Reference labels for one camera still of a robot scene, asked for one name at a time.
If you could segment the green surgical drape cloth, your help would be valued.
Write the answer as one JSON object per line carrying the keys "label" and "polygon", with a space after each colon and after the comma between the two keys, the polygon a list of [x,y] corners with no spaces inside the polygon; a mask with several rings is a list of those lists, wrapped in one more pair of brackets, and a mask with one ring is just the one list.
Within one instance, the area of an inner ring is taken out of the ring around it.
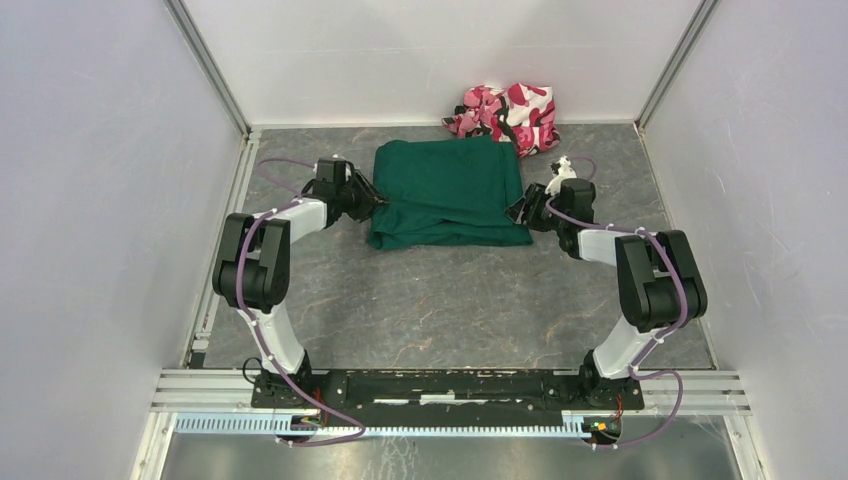
{"label": "green surgical drape cloth", "polygon": [[375,210],[367,243],[376,250],[415,246],[514,247],[533,243],[508,207],[523,194],[512,145],[489,137],[377,148],[373,184],[387,199]]}

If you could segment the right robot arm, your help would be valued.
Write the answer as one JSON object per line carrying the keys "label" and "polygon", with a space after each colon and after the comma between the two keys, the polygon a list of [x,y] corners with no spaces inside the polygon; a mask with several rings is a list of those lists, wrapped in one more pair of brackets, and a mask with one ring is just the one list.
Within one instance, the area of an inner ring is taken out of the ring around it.
{"label": "right robot arm", "polygon": [[571,258],[616,271],[621,316],[587,354],[577,382],[580,400],[602,408],[634,388],[643,377],[641,364],[658,345],[706,313],[708,294],[684,232],[597,224],[596,196],[585,179],[564,179],[554,193],[534,183],[506,214],[531,230],[556,233]]}

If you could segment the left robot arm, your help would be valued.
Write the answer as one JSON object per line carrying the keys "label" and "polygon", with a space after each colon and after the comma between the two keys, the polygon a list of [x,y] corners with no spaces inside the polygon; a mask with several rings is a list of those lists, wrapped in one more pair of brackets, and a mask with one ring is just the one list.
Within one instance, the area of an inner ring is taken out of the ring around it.
{"label": "left robot arm", "polygon": [[341,217],[363,222],[388,199],[351,162],[322,158],[314,176],[295,189],[285,206],[232,213],[224,221],[213,263],[212,288],[247,324],[266,378],[278,376],[275,392],[290,407],[314,394],[312,367],[297,339],[285,300],[292,246],[333,226]]}

